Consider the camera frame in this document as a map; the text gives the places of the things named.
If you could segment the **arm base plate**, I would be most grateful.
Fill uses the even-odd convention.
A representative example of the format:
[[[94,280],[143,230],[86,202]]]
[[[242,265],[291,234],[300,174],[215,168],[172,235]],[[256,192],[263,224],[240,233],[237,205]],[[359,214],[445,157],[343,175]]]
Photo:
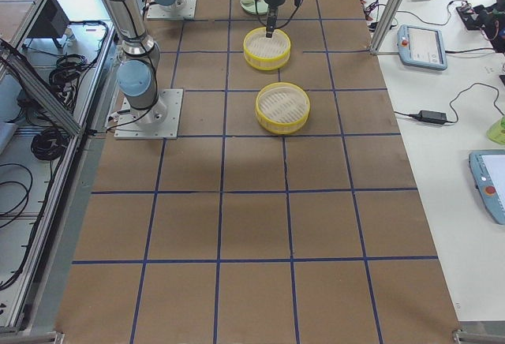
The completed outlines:
[[[158,101],[149,111],[139,111],[130,107],[126,97],[122,108],[129,110],[122,114],[114,129],[118,140],[157,140],[178,138],[178,128],[184,91],[163,89],[158,92]]]
[[[151,0],[148,4],[148,20],[192,21],[196,12],[196,0]]]

